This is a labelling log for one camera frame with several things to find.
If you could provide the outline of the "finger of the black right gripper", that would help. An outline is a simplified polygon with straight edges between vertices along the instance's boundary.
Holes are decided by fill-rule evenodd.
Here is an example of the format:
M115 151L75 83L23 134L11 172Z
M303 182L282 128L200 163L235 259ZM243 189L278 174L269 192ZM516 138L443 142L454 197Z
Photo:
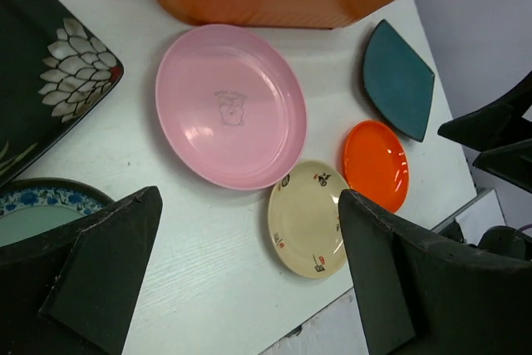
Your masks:
M444 123L437 133L472 150L491 150L502 144L512 112L506 104L485 106Z
M481 152L473 166L531 192L531 139Z

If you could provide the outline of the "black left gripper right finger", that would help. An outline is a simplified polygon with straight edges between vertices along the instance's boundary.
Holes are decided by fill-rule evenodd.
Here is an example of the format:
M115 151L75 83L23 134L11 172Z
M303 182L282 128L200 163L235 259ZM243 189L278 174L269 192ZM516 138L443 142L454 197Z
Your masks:
M416 332L394 259L395 234L354 190L338 203L342 238L370 354L392 354Z

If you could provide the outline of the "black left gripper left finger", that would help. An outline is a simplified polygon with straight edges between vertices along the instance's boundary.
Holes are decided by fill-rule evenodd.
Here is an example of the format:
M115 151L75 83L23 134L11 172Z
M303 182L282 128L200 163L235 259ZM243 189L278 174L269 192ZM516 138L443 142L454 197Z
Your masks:
M161 211L149 186L89 216L40 315L104 354L122 353Z

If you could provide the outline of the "black square floral plate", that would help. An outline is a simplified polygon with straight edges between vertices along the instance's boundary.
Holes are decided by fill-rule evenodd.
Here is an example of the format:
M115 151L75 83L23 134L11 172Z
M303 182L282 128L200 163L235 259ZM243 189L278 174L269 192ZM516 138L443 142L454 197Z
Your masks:
M1 182L33 164L123 77L59 0L1 0Z

